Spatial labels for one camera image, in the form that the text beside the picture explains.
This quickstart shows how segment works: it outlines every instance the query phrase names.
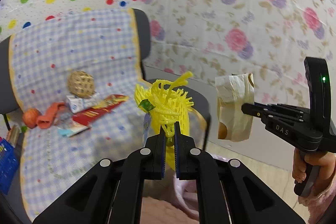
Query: human hand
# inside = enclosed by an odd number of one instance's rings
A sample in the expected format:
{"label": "human hand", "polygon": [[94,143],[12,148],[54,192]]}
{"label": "human hand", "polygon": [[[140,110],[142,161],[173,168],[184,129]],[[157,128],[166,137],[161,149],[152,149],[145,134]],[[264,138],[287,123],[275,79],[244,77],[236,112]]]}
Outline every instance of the human hand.
{"label": "human hand", "polygon": [[335,154],[322,151],[306,154],[303,160],[300,157],[300,150],[295,148],[292,177],[302,183],[306,179],[307,163],[321,166],[318,178],[314,183],[313,194],[316,195],[329,186],[335,172],[335,162]]}

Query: pink sleeve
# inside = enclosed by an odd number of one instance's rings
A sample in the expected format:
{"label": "pink sleeve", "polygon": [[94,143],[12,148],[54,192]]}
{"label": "pink sleeve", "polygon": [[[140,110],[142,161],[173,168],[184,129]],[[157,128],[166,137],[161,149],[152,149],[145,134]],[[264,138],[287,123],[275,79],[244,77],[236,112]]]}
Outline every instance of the pink sleeve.
{"label": "pink sleeve", "polygon": [[336,172],[334,174],[333,179],[331,180],[330,185],[323,192],[314,196],[310,194],[307,198],[299,197],[298,201],[300,204],[308,207],[310,212],[310,217],[308,220],[309,224],[315,224],[320,219],[320,217],[324,214],[326,209],[329,207],[330,203],[334,199],[336,195]]}

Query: red package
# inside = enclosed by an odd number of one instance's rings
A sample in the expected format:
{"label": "red package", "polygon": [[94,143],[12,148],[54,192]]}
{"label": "red package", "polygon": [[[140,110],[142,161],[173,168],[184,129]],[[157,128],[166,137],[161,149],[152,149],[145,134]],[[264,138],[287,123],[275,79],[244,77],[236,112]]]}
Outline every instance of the red package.
{"label": "red package", "polygon": [[95,121],[104,114],[111,113],[112,109],[128,99],[129,97],[125,95],[111,94],[104,100],[100,101],[97,105],[74,114],[72,116],[72,120],[84,126],[88,126],[89,123]]}

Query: yellow yarn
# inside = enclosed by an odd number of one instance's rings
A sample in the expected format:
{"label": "yellow yarn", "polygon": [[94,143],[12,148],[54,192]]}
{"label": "yellow yarn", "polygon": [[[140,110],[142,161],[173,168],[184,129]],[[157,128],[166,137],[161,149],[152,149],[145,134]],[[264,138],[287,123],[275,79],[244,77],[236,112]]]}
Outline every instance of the yellow yarn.
{"label": "yellow yarn", "polygon": [[[183,89],[178,89],[177,91],[172,90],[173,88],[181,85],[187,85],[186,80],[192,77],[193,74],[187,71],[174,82],[168,80],[156,80],[152,87],[149,89],[144,89],[143,86],[136,84],[134,98],[137,105],[140,104],[142,100],[148,99],[150,103],[155,106],[154,109],[150,111],[152,116],[152,128],[155,134],[159,134],[160,127],[166,133],[167,138],[174,136],[174,123],[178,121],[180,123],[181,133],[184,135],[189,135],[189,116],[188,111],[194,105],[190,100],[191,97],[187,98],[188,92],[184,92]],[[164,89],[164,85],[170,85],[169,89]],[[166,162],[175,169],[175,157],[174,157],[174,147],[166,148]]]}

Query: orange fabric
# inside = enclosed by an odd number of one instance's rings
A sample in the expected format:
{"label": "orange fabric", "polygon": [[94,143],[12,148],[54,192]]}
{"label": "orange fabric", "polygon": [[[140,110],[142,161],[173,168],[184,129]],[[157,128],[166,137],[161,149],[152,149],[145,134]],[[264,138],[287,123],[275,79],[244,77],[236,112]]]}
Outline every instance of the orange fabric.
{"label": "orange fabric", "polygon": [[65,103],[52,103],[50,107],[48,107],[47,111],[44,115],[38,116],[37,118],[37,126],[39,128],[45,129],[51,127],[53,121],[56,117],[58,111],[65,109]]}

